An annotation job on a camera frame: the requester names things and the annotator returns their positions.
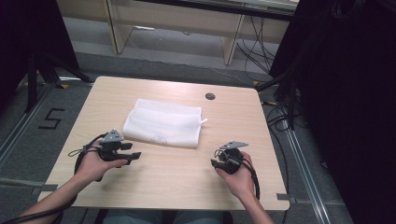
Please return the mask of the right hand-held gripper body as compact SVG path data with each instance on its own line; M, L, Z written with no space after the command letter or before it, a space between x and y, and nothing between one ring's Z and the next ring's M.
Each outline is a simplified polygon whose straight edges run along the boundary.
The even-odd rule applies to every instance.
M243 156L240 147L246 147L248 143L231 141L229 143L224 144L219 149L222 150L222 153L217 157L220 162L228 163L231 167L231 172L229 175L236 173L243 163Z

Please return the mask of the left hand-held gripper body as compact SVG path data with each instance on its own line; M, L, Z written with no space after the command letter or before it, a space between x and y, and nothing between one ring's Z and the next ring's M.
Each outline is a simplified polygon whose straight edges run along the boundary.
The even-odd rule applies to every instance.
M101 159L104 161L125 160L126 154L118 153L120 145L123 144L123 140L123 136L115 129L106 133L99 147Z

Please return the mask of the white mesh laundry bag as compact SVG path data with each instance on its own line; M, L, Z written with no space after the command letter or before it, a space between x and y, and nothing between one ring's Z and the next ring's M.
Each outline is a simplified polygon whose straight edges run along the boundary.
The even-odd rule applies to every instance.
M138 99L124 122L125 137L173 147L198 147L201 107Z

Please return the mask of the person's right hand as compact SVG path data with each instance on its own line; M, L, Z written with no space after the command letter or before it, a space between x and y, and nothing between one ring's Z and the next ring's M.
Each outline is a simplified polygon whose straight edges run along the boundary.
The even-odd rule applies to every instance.
M229 175L219 168L216 168L216 172L224 180L231 194L241 202L256 199L251 172L245 165L241 165L233 175Z

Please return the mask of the person's left hand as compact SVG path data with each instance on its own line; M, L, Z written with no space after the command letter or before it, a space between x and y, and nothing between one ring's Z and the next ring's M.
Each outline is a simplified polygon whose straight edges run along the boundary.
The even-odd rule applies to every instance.
M83 156L74 177L80 182L90 184L103 177L108 170L120 168L127 162L127 160L104 161L99 156L98 148L90 147Z

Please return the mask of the person's blue jeans legs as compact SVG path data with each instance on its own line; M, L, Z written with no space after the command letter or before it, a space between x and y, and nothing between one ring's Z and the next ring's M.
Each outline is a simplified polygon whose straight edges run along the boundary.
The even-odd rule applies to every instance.
M103 224L165 224L161 210L109 210ZM219 211L177 211L170 224L223 224Z

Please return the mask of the grey tape strip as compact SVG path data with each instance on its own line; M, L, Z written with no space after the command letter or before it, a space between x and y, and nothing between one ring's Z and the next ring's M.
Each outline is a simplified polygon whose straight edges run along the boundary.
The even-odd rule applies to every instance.
M279 201L288 201L289 203L297 203L296 198L290 194L278 193L276 197Z
M41 186L33 187L32 194L39 195L41 192L52 192L58 188L57 184L44 184Z

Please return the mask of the black metal stand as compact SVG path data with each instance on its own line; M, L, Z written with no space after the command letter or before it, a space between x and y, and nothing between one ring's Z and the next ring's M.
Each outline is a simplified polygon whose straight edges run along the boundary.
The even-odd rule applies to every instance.
M272 86L277 85L276 92L274 93L274 98L278 103L287 105L287 123L289 124L289 129L294 130L294 111L295 111L295 101L296 101L296 85L293 77L294 73L287 70L283 74L274 77L270 81L265 82L259 86L255 87L257 92L264 91Z
M79 78L83 82L93 83L93 79L91 77L84 75L77 68L72 67L58 57L45 51L34 52L28 59L28 100L25 109L26 113L31 112L38 101L36 72L39 72L39 75L43 77L46 83L58 85L60 83L60 77L55 71L56 67L61 67L63 70L67 71L74 77Z

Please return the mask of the black curtain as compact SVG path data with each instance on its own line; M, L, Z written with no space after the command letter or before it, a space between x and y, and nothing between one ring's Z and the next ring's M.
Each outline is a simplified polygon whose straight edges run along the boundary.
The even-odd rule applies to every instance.
M28 59L38 51L79 70L57 0L0 0L0 109L28 78Z
M354 224L396 224L396 0L300 0L271 71L286 71L330 7L295 77L304 116Z

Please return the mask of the light wooden desk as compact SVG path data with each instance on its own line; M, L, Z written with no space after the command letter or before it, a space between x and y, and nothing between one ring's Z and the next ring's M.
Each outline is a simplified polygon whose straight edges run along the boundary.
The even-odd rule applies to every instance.
M236 40L282 41L289 23L263 15L217 12L213 7L195 9L138 0L57 0L63 16L108 24L113 52L122 53L130 33L137 26L181 31L222 38L224 63L232 63Z

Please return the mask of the aluminium floor rail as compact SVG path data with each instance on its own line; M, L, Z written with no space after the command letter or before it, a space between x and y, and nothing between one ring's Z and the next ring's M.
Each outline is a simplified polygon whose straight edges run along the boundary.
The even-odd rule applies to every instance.
M314 178L309 170L308 164L302 152L300 142L297 138L295 131L291 128L286 120L282 121L282 126L285 128L286 136L288 138L291 151L294 159L296 160L297 167L304 182L307 195L312 204L313 210L318 220L318 224L332 224L330 221L329 213L325 203L322 200L318 187Z
M42 91L37 96L36 103L28 112L25 112L22 115L14 129L0 145L0 169L3 167L17 144L21 141L22 136L26 133L28 127L33 122L44 101L50 95L53 89L54 85L52 84L48 84L42 89Z

